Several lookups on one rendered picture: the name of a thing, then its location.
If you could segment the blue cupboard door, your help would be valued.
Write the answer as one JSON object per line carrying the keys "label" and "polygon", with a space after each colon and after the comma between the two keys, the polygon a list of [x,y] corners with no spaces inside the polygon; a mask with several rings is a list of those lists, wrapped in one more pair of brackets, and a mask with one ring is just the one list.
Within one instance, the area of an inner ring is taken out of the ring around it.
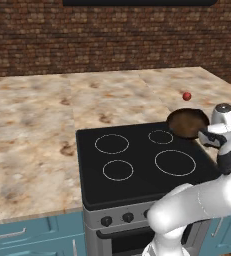
{"label": "blue cupboard door", "polygon": [[199,256],[220,256],[231,253],[231,216],[223,219],[222,225],[215,237],[211,236],[220,218],[213,219],[209,225]]}
{"label": "blue cupboard door", "polygon": [[72,240],[76,240],[77,255],[87,256],[85,246],[85,231],[83,226],[83,213],[74,212],[57,217],[59,224],[60,242],[63,246],[64,256],[73,256]]}

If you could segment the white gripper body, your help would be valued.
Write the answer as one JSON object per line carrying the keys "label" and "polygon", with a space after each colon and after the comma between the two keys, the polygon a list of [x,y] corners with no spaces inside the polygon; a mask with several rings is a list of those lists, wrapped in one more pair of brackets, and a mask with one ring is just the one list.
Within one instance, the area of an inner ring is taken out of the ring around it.
{"label": "white gripper body", "polygon": [[209,132],[206,128],[198,132],[198,138],[200,143],[206,147],[220,148],[227,142],[225,136]]}

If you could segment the black and steel stove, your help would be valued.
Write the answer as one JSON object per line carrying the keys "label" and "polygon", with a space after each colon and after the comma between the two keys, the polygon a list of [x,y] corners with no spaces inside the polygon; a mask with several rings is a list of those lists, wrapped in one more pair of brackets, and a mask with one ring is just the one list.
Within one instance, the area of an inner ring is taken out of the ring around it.
{"label": "black and steel stove", "polygon": [[[149,227],[143,213],[175,187],[219,177],[201,146],[173,135],[165,122],[76,132],[88,256],[97,256],[96,231],[107,234]],[[125,213],[134,220],[123,221]],[[101,224],[105,216],[110,226]]]}

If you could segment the black oven door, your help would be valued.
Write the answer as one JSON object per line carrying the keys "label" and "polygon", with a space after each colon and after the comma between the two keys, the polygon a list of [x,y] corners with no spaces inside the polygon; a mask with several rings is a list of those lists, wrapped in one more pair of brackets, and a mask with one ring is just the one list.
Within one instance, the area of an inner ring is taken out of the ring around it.
{"label": "black oven door", "polygon": [[[190,256],[198,256],[201,239],[200,234],[202,223],[190,224],[185,229],[181,242]],[[114,239],[99,239],[101,243],[100,252],[97,256],[141,256],[144,248],[154,238],[150,234],[122,236]]]}

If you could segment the dark brown frying pan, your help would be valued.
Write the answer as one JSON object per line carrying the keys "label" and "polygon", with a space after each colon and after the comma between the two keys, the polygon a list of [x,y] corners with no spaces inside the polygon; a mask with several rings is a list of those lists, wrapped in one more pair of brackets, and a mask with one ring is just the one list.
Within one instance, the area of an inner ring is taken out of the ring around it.
{"label": "dark brown frying pan", "polygon": [[169,129],[178,137],[196,139],[198,132],[210,122],[201,109],[181,108],[169,114],[166,120]]}

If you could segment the blue drawer front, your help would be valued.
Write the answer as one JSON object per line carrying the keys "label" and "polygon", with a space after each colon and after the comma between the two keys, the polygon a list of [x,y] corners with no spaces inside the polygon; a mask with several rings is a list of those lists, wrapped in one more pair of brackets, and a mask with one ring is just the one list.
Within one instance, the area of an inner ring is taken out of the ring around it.
{"label": "blue drawer front", "polygon": [[0,247],[41,240],[58,232],[55,217],[45,217],[0,225]]}
{"label": "blue drawer front", "polygon": [[45,248],[16,247],[0,250],[0,256],[59,256],[59,252]]}

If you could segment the black range hood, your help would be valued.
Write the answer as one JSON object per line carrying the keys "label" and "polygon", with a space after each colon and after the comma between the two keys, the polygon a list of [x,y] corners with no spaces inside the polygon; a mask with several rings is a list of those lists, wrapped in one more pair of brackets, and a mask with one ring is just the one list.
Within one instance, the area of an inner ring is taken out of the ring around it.
{"label": "black range hood", "polygon": [[63,6],[212,6],[218,0],[62,0]]}

